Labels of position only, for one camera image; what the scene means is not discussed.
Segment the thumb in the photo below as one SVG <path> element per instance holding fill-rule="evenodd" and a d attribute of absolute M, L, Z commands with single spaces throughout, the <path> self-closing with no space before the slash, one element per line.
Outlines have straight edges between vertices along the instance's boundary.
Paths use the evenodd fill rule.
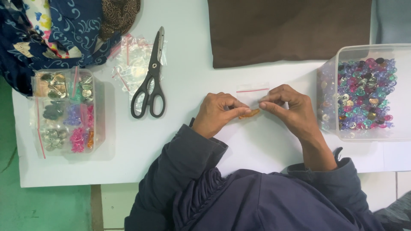
<path fill-rule="evenodd" d="M 282 108 L 281 106 L 272 103 L 272 102 L 261 102 L 260 108 L 274 114 L 281 120 L 284 120 L 287 117 L 288 110 Z"/>
<path fill-rule="evenodd" d="M 242 116 L 251 112 L 251 109 L 247 107 L 238 107 L 224 112 L 230 120 L 235 117 Z"/>

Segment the black scissors handle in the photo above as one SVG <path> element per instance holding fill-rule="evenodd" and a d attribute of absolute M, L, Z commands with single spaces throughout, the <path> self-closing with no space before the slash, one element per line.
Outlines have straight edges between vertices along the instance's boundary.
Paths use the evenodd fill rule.
<path fill-rule="evenodd" d="M 154 89 L 153 92 L 149 95 L 148 93 L 148 84 L 151 80 L 151 78 L 154 79 Z M 141 105 L 141 113 L 139 115 L 136 114 L 136 99 L 139 95 L 144 93 L 144 99 L 143 99 L 143 104 Z M 156 96 L 160 96 L 161 100 L 163 101 L 163 108 L 160 112 L 160 114 L 156 115 L 154 113 L 154 101 Z M 147 108 L 147 105 L 150 106 L 150 114 L 154 118 L 159 118 L 164 114 L 164 111 L 166 109 L 166 98 L 164 97 L 164 93 L 161 90 L 160 87 L 160 79 L 159 76 L 153 76 L 151 75 L 150 72 L 147 73 L 147 76 L 144 80 L 144 82 L 141 84 L 141 86 L 138 88 L 136 93 L 133 95 L 133 98 L 131 100 L 131 115 L 136 118 L 140 119 L 141 117 L 144 116 L 145 114 L 145 109 Z"/>

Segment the green wall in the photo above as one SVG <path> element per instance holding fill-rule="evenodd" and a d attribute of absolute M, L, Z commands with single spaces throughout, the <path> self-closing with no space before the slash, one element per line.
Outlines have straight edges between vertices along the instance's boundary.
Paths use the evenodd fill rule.
<path fill-rule="evenodd" d="M 0 76 L 0 231 L 91 230 L 90 186 L 20 188 L 12 88 Z"/>

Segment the navy blue jacket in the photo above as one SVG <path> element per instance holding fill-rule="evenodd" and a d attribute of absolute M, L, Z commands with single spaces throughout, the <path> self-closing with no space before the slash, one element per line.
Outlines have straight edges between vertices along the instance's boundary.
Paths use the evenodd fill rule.
<path fill-rule="evenodd" d="M 139 184 L 125 230 L 384 231 L 350 158 L 329 172 L 215 168 L 228 146 L 183 125 Z"/>

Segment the white table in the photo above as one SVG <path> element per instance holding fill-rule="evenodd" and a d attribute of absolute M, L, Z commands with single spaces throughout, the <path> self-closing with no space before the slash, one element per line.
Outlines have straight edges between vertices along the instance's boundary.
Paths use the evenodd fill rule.
<path fill-rule="evenodd" d="M 205 0 L 143 1 L 131 34 L 154 38 L 161 25 L 168 41 L 168 66 L 162 70 L 161 82 L 167 100 L 164 116 L 132 118 L 128 96 L 111 79 L 114 64 L 107 62 L 91 68 L 106 87 L 106 140 L 91 155 L 40 159 L 29 127 L 27 99 L 13 92 L 22 187 L 140 181 L 162 146 L 183 123 L 188 124 L 195 117 L 208 92 L 222 91 L 235 96 L 237 85 L 268 81 L 272 88 L 287 83 L 315 99 L 316 68 L 323 61 L 280 61 L 214 70 Z M 265 173 L 282 171 L 290 164 L 302 162 L 298 140 L 280 120 L 266 113 L 257 119 L 231 122 L 216 138 L 230 146 L 218 165 L 223 175 L 240 168 Z M 391 158 L 392 144 L 344 143 L 331 134 L 325 134 L 325 138 L 331 149 L 343 146 L 342 156 L 353 158 L 359 172 L 408 170 L 407 166 L 399 169 L 398 160 Z M 408 163 L 411 160 L 401 155 L 398 158 Z"/>

